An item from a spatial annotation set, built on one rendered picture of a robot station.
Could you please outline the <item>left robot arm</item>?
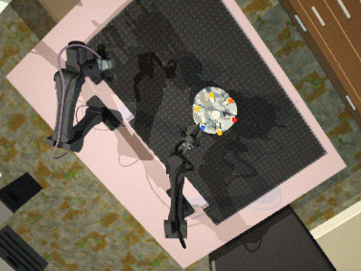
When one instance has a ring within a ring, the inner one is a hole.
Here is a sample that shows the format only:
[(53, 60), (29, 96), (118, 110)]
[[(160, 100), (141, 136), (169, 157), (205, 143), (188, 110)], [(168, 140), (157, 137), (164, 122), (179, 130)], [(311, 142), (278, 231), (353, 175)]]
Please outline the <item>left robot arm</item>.
[(65, 91), (62, 93), (62, 77), (58, 71), (54, 75), (58, 98), (56, 125), (53, 134), (46, 138), (45, 143), (54, 146), (57, 142), (55, 141), (53, 145), (53, 140), (57, 139), (58, 148), (62, 149), (63, 145), (65, 150), (80, 153), (84, 146), (84, 137), (94, 126), (103, 122), (110, 131), (113, 131), (121, 123), (102, 101), (93, 95), (86, 102), (88, 108), (85, 110), (84, 117), (73, 127), (76, 104), (82, 85), (85, 83), (85, 77), (90, 76), (91, 66), (86, 62), (85, 47), (71, 46), (65, 51), (67, 61), (65, 68), (61, 69)]

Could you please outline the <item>white pipette with yellow button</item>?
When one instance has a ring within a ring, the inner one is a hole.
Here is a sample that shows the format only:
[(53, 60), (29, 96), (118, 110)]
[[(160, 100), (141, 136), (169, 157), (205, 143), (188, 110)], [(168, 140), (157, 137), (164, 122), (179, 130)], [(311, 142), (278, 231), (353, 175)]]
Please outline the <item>white pipette with yellow button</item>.
[(211, 101), (211, 102), (214, 102), (214, 99), (213, 99), (214, 94), (213, 94), (213, 92), (211, 93), (211, 91), (209, 91), (209, 92), (208, 92), (208, 96), (210, 97), (210, 101)]
[(205, 110), (205, 108), (201, 107), (201, 105), (197, 105), (197, 106), (196, 105), (195, 105), (195, 111), (198, 111), (198, 110), (204, 111)]

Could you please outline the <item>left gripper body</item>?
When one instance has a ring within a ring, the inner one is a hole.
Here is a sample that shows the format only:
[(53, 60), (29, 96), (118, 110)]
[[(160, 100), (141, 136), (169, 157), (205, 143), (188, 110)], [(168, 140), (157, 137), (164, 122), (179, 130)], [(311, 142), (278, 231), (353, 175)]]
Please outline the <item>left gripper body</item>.
[[(96, 46), (96, 48), (97, 48), (97, 51), (95, 51), (95, 52), (100, 57), (104, 57), (104, 58), (107, 57), (107, 53), (105, 51), (103, 43), (100, 43), (98, 46)], [(101, 77), (101, 80), (106, 79), (108, 83), (114, 81), (111, 74), (109, 74), (108, 69), (107, 69), (107, 68), (109, 68), (108, 61), (101, 61), (100, 58), (98, 58), (94, 53), (91, 54), (91, 56), (93, 59), (86, 61), (87, 64), (91, 66), (90, 76), (99, 74)]]

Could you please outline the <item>white pipette with blue push button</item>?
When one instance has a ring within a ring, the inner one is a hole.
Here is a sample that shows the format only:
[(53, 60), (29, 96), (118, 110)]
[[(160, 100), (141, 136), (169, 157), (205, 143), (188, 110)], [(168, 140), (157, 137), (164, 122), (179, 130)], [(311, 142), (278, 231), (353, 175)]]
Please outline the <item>white pipette with blue push button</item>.
[(200, 122), (200, 128), (201, 130), (205, 129), (205, 118), (202, 118), (202, 121)]

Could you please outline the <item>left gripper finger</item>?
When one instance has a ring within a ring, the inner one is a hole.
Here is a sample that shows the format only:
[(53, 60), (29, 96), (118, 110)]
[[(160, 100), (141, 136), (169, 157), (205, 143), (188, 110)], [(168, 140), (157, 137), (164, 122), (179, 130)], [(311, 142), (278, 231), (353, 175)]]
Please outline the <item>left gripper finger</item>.
[(125, 72), (127, 72), (127, 70), (126, 71), (123, 71), (123, 72), (120, 72), (120, 73), (117, 73), (117, 74), (114, 74), (114, 75), (112, 75), (112, 78), (113, 78), (113, 80), (115, 81), (115, 80), (117, 80), (123, 73), (125, 73)]
[(110, 50), (113, 50), (113, 49), (116, 49), (116, 48), (117, 48), (117, 47), (115, 47), (115, 46), (110, 46), (110, 45), (105, 44), (105, 43), (103, 43), (103, 45), (104, 45), (104, 48), (106, 49), (106, 51), (110, 51)]

